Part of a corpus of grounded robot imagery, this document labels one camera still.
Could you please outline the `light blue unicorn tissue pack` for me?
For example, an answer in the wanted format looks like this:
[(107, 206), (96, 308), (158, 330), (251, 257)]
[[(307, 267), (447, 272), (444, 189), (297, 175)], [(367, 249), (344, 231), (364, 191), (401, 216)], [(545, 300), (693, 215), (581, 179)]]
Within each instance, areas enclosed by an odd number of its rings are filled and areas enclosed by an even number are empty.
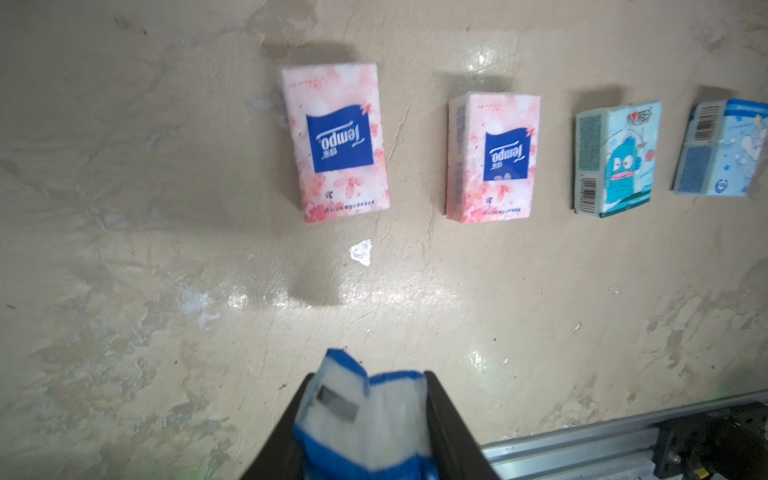
[(727, 99), (692, 108), (672, 191), (745, 197), (767, 140), (767, 105)]

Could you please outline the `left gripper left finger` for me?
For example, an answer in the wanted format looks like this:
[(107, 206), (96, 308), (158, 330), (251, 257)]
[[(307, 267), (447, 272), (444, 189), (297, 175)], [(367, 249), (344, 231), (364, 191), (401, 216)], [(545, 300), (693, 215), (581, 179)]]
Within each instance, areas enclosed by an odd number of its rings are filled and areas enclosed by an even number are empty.
[(280, 419), (241, 480), (300, 480), (304, 478), (304, 450), (293, 427), (303, 394), (314, 374), (305, 376)]

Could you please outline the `pink Tempo tissue pack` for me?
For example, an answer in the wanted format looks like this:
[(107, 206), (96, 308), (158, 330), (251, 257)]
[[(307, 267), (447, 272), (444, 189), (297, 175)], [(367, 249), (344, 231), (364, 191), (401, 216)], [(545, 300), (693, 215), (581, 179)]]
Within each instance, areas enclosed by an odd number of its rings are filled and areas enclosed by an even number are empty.
[(377, 66), (292, 66), (281, 80), (304, 221), (388, 209)]
[(446, 216), (459, 223), (531, 215), (541, 97), (469, 92), (448, 103)]

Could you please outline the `blue white tissue pack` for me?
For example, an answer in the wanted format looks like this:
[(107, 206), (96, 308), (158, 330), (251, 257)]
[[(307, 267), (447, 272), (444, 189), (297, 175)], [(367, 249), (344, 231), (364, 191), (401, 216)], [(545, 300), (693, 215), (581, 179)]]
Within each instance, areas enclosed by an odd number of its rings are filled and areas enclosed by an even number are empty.
[(302, 395), (293, 434), (305, 479), (437, 479), (418, 371), (368, 375), (329, 349)]

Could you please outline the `teal cartoon tissue pack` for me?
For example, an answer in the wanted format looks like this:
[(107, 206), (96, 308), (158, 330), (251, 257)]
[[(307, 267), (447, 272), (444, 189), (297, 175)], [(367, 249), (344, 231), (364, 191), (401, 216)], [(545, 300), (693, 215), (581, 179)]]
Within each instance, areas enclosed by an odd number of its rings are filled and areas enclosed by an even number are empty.
[(648, 203), (662, 116), (659, 100), (575, 117), (573, 207), (610, 217)]

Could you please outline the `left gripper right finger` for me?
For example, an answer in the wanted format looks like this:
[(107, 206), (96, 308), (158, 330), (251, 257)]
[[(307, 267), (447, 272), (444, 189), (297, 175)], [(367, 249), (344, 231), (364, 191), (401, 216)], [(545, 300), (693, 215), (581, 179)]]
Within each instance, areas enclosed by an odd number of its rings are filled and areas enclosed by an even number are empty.
[(440, 480), (499, 480), (446, 390), (432, 371), (427, 382), (427, 427)]

